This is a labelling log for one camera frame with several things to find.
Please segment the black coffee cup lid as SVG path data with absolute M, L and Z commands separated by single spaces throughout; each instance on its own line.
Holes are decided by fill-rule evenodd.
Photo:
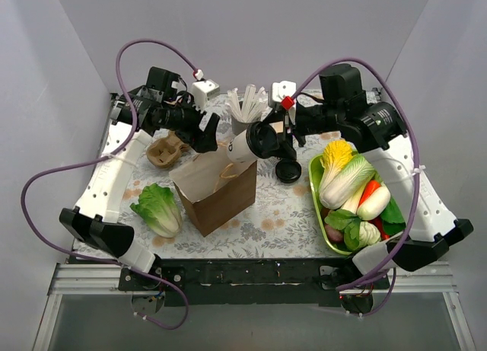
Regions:
M 258 158 L 267 159 L 279 146 L 277 132 L 267 123 L 251 123 L 246 130 L 246 141 L 249 150 Z

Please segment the white paper coffee cup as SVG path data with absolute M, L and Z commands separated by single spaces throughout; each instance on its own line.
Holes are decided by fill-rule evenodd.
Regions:
M 257 159 L 247 142 L 247 131 L 241 132 L 228 143 L 227 157 L 232 163 L 254 162 Z

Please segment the brown paper bag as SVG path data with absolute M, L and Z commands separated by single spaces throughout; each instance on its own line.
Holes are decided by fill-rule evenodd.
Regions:
M 232 163 L 226 148 L 197 154 L 169 173 L 190 221 L 204 237 L 253 205 L 257 162 Z

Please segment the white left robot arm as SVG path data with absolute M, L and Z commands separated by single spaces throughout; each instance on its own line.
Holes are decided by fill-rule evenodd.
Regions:
M 96 165 L 74 207 L 63 209 L 59 216 L 77 240 L 136 268 L 135 280 L 147 290 L 161 284 L 162 272 L 154 266 L 156 256 L 137 242 L 132 227 L 119 222 L 120 204 L 136 163 L 159 129 L 174 132 L 198 153 L 217 148 L 218 115 L 213 113 L 204 128 L 200 123 L 203 108 L 218 95 L 219 85 L 202 79 L 183 91 L 182 84 L 177 73 L 152 67 L 144 85 L 127 96 L 113 95 L 101 154 L 105 160 Z

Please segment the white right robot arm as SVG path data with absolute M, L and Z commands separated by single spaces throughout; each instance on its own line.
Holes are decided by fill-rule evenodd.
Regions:
M 473 232 L 471 221 L 457 218 L 432 187 L 419 161 L 415 134 L 388 84 L 376 77 L 391 102 L 369 104 L 360 72 L 351 63 L 338 59 L 312 74 L 320 78 L 323 92 L 321 102 L 312 107 L 298 103 L 302 87 L 291 90 L 273 83 L 269 89 L 269 105 L 281 115 L 294 114 L 286 127 L 299 145 L 306 136 L 340 132 L 373 164 L 406 220 L 399 234 L 350 256 L 344 289 L 365 286 L 381 270 L 419 270 Z

